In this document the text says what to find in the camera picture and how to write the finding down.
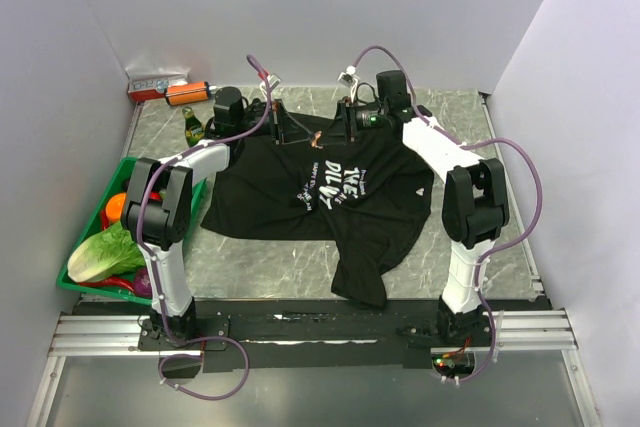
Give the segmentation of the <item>small sparkly brooch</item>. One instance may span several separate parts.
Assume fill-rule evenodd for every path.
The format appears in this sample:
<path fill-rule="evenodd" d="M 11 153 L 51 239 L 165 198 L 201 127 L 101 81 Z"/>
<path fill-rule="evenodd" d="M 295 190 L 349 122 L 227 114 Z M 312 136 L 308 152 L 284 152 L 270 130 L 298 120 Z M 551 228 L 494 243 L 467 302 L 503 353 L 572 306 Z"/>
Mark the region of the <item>small sparkly brooch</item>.
<path fill-rule="evenodd" d="M 310 141 L 310 146 L 314 149 L 322 149 L 323 146 L 319 144 L 320 138 L 322 136 L 321 131 L 317 131 L 313 134 L 313 138 Z"/>

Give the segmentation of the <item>black printed t-shirt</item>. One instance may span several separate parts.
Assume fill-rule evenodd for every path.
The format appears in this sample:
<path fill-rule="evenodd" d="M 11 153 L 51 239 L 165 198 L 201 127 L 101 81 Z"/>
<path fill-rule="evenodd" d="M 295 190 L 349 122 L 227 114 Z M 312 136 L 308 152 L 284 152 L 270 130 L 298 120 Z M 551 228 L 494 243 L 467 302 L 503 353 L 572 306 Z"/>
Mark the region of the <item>black printed t-shirt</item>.
<path fill-rule="evenodd" d="M 433 183 L 427 163 L 385 129 L 317 147 L 250 136 L 216 175 L 201 226 L 237 239 L 332 241 L 332 293 L 382 308 L 382 276 L 420 237 Z"/>

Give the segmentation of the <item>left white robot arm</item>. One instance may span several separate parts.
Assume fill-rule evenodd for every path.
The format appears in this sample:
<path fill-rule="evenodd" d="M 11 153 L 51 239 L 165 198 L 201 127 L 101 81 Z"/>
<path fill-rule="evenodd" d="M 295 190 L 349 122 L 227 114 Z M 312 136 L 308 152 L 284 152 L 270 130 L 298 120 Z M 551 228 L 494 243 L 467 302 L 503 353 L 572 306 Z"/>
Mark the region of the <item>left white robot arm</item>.
<path fill-rule="evenodd" d="M 152 328 L 177 349 L 191 346 L 198 335 L 183 257 L 193 186 L 233 165 L 247 137 L 267 137 L 275 145 L 309 144 L 315 138 L 278 99 L 249 102 L 236 87 L 219 88 L 212 98 L 213 116 L 202 140 L 162 160 L 137 160 L 121 214 L 123 228 L 146 262 Z"/>

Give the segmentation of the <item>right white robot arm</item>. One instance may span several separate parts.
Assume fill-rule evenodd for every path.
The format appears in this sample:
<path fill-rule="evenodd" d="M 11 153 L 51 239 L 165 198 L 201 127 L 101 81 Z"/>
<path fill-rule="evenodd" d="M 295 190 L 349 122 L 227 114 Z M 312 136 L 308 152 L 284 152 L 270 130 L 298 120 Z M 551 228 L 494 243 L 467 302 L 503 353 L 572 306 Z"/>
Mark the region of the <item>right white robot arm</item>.
<path fill-rule="evenodd" d="M 444 183 L 441 219 L 451 257 L 436 332 L 444 343 L 459 345 L 491 327 L 482 284 L 490 252 L 510 219 L 505 168 L 496 158 L 473 153 L 418 105 L 403 71 L 378 73 L 375 97 L 368 103 L 358 97 L 362 83 L 355 66 L 338 80 L 349 94 L 338 101 L 330 127 L 316 134 L 314 147 L 348 145 L 383 130 L 419 155 Z"/>

